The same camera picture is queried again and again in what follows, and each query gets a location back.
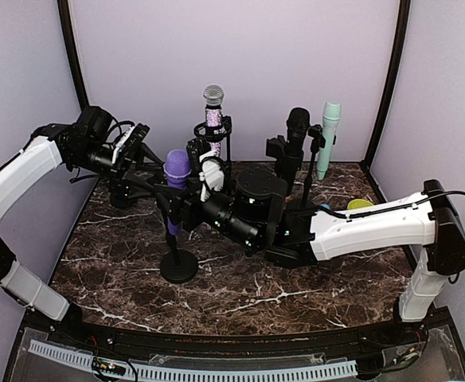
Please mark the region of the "purple microphone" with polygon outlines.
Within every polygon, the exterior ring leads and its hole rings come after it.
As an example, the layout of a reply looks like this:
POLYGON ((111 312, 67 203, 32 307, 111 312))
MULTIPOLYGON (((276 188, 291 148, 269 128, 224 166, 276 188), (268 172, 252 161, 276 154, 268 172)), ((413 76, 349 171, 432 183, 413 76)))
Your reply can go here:
MULTIPOLYGON (((185 189, 187 178, 191 173, 190 158, 186 150, 174 149, 170 151, 163 166, 166 176, 166 184, 175 189, 185 189)), ((170 209, 167 215, 167 227, 172 236, 176 236, 181 229, 181 224, 173 222, 173 205, 170 201, 170 209)))

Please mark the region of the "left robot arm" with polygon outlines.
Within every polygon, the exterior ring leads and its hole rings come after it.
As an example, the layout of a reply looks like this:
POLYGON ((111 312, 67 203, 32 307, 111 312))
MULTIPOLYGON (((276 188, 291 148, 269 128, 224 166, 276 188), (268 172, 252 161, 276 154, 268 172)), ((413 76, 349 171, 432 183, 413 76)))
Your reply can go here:
MULTIPOLYGON (((162 160, 144 143, 149 131, 142 123, 116 122, 97 106, 86 107, 72 124, 38 127, 26 145, 0 167, 0 223, 28 191, 60 166, 106 178, 117 207, 152 196, 153 185, 130 173, 135 167, 161 175, 162 160)), ((0 287, 25 308, 59 322, 59 334, 73 347, 90 340, 89 328, 80 322, 81 309, 23 266, 1 236, 0 287)))

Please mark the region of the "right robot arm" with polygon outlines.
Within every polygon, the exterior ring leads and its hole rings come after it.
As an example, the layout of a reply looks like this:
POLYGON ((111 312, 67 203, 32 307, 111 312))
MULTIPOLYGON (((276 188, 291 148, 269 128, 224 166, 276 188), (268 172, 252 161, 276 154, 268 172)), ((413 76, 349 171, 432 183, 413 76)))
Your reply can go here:
POLYGON ((203 138, 185 149, 185 172, 195 173, 177 199, 175 216, 190 231, 206 223, 248 254, 263 252, 286 268, 328 261, 342 255, 397 245, 422 248, 416 269, 384 329, 391 345, 415 331, 453 275, 465 270, 465 231, 451 194, 437 180, 419 193, 380 205, 335 212, 299 199, 288 201, 288 184, 265 170, 242 172, 228 195, 227 165, 203 138))

